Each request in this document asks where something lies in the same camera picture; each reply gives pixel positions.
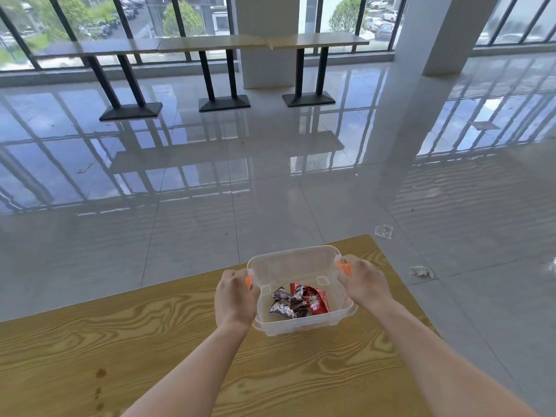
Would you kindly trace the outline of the person's left hand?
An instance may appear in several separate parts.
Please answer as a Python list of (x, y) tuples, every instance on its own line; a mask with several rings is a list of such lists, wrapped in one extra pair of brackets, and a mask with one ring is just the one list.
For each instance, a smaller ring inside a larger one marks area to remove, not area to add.
[(235, 301), (235, 272), (225, 270), (217, 285), (215, 320), (218, 328), (234, 326), (248, 330), (257, 315), (257, 305), (239, 304)]

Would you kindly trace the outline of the person's right hand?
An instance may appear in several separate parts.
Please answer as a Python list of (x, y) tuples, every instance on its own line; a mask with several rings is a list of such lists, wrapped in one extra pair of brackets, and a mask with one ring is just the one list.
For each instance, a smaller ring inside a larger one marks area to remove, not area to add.
[(393, 301), (390, 287), (382, 271), (370, 262), (362, 261), (362, 286), (356, 292), (347, 292), (349, 298), (358, 306), (377, 316), (384, 305)]

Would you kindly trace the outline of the clear plastic box orange latches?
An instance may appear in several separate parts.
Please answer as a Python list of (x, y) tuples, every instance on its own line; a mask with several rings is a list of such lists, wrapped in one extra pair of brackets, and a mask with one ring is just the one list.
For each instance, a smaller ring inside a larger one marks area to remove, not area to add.
[[(337, 248), (323, 245), (268, 253), (250, 259), (246, 268), (253, 271), (255, 284), (260, 287), (253, 327), (267, 336), (276, 336), (337, 325), (345, 317), (354, 315), (358, 306), (337, 278), (335, 258), (338, 255), (341, 254)], [(268, 309), (275, 301), (272, 293), (281, 286), (290, 293), (292, 282), (324, 290), (330, 312), (292, 320), (270, 315)]]

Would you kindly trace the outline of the person's left forearm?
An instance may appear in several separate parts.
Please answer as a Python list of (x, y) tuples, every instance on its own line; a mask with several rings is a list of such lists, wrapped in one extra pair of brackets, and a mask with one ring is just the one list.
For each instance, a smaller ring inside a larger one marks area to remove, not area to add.
[(121, 417), (210, 417), (250, 326), (239, 320), (219, 326)]

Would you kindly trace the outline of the person's right forearm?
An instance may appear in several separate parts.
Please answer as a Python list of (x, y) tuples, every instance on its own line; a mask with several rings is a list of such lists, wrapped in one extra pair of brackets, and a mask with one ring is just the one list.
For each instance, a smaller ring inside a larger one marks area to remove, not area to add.
[(392, 298), (361, 303), (381, 324), (434, 417), (539, 417)]

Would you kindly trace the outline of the brown silver candy wrapper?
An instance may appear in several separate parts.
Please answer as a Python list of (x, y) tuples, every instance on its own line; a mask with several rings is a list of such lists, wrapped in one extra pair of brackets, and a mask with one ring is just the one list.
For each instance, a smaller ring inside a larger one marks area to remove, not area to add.
[(312, 315), (310, 309), (306, 307), (303, 301), (286, 302), (275, 300), (269, 307), (268, 313), (270, 315), (278, 315), (289, 320), (309, 317)]

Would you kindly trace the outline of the red candy wrapper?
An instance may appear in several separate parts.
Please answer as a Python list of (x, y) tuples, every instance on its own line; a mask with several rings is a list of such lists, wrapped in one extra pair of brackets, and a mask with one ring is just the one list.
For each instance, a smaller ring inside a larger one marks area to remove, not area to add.
[(290, 306), (298, 318), (330, 312), (326, 293), (320, 288), (292, 282), (290, 283), (290, 294), (292, 296)]

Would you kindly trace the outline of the wooden table with black legs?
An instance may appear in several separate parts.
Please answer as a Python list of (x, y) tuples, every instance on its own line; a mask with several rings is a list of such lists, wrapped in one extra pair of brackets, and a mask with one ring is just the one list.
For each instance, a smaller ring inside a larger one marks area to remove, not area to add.
[[(162, 110), (160, 102), (145, 101), (140, 86), (128, 59), (129, 54), (157, 53), (159, 39), (107, 39), (102, 41), (62, 41), (54, 43), (38, 59), (79, 57), (86, 60), (108, 98), (110, 107), (99, 118), (100, 122), (157, 118)], [(135, 98), (134, 104), (121, 104), (111, 86), (106, 73), (98, 61), (99, 56), (115, 55), (121, 65), (124, 77)]]
[[(201, 98), (198, 104), (200, 113), (210, 111), (226, 111), (232, 109), (250, 108), (251, 104), (246, 95), (237, 93), (233, 50), (267, 48), (266, 40), (252, 35), (208, 35), (162, 38), (157, 46), (157, 53), (198, 52), (202, 73), (205, 80), (207, 98)], [(226, 97), (216, 97), (213, 91), (211, 74), (206, 53), (211, 50), (224, 50), (231, 94)]]
[[(335, 100), (323, 90), (329, 49), (331, 47), (369, 45), (370, 43), (370, 41), (365, 40), (358, 35), (335, 32), (275, 36), (268, 38), (266, 41), (271, 50), (296, 50), (295, 93), (285, 94), (282, 96), (288, 107), (309, 107), (335, 104)], [(314, 92), (303, 93), (303, 65), (305, 49), (307, 48), (320, 48), (321, 53), (317, 71), (316, 90)]]

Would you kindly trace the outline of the black framed window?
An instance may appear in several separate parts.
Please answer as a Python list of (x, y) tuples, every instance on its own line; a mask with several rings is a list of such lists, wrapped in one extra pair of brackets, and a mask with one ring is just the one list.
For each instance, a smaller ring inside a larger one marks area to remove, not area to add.
[(476, 47), (556, 43), (556, 0), (498, 0)]
[(367, 45), (334, 46), (330, 55), (394, 51), (409, 0), (300, 0), (299, 33), (349, 33)]
[(231, 0), (0, 0), (0, 72), (78, 69), (78, 57), (39, 58), (64, 41), (230, 35)]

